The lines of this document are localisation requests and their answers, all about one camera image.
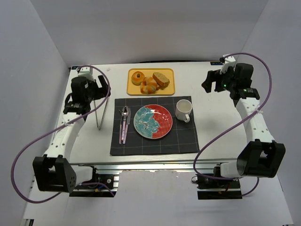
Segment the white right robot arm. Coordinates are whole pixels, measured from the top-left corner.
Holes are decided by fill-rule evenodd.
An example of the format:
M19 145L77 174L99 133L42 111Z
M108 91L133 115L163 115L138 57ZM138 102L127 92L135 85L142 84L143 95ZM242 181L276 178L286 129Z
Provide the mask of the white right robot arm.
M241 119L246 133L247 145L236 161L221 163L222 178L261 177L273 178L285 154L284 144L275 141L260 111L260 96L251 87L253 66L239 63L226 71L208 71L202 87L211 92L228 91Z

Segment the orange striped round bread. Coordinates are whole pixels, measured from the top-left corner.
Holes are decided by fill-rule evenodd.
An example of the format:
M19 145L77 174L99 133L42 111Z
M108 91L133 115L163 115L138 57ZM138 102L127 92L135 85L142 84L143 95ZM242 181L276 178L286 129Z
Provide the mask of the orange striped round bread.
M156 92L157 82L152 77L145 77L140 85L143 94L153 94Z

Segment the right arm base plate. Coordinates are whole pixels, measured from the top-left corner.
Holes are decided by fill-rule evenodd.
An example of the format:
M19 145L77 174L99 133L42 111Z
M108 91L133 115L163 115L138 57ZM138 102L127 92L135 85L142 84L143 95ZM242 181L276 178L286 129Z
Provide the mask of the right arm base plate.
M240 182L237 180L213 180L197 176L195 183L199 200L242 199Z

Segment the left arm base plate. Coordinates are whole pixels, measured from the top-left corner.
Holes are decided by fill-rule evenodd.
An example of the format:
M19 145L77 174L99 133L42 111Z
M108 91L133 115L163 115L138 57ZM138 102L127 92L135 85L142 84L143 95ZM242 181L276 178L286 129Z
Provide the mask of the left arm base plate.
M119 175L114 174L98 174L96 173L95 178L84 182L84 183L93 183L91 185L79 185L77 186L70 197L110 197L113 198L113 194L116 194L117 188L119 185Z

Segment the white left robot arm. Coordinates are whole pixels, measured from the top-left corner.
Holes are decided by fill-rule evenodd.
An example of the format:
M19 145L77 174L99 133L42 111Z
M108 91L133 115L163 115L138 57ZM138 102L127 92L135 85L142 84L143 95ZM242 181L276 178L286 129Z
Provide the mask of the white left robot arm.
M71 93L64 103L62 129L59 129L43 156L35 157L33 169L40 191L71 193L83 182L92 182L95 170L91 166L72 166L71 151L80 129L91 110L92 101L109 95L109 86L102 75L98 76L101 87L84 76L71 81Z

